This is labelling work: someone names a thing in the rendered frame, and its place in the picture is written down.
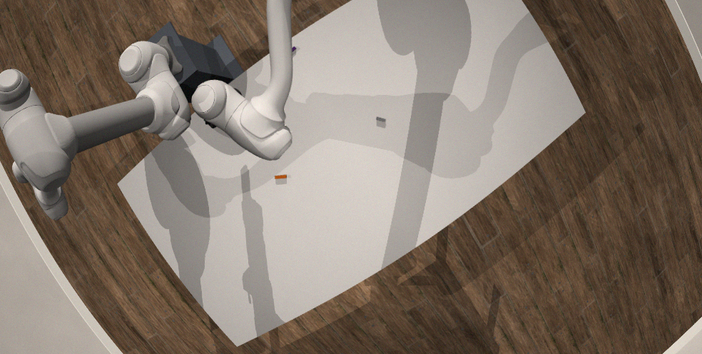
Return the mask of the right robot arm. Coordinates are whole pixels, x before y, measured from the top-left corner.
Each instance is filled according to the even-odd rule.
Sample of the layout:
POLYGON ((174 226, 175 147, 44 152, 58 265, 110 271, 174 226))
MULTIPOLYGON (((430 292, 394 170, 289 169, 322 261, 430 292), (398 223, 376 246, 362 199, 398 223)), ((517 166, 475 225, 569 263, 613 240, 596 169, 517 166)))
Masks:
POLYGON ((141 129, 169 141, 191 121, 190 106, 175 75, 183 71, 169 39, 131 44, 118 62, 137 97, 76 116, 47 113, 28 78, 16 69, 0 73, 0 127, 19 183, 31 183, 46 215, 68 213, 62 185, 77 153, 141 129))

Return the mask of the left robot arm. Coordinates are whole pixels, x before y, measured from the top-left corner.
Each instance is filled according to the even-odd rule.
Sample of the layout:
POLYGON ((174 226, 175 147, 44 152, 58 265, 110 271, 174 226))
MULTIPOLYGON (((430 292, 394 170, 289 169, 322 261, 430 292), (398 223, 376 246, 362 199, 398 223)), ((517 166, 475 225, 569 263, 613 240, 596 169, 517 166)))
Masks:
POLYGON ((223 81, 200 84, 192 95, 193 110, 255 156, 278 160, 292 145, 285 125, 285 103, 293 77, 292 0, 267 0, 270 83, 249 101, 223 81))

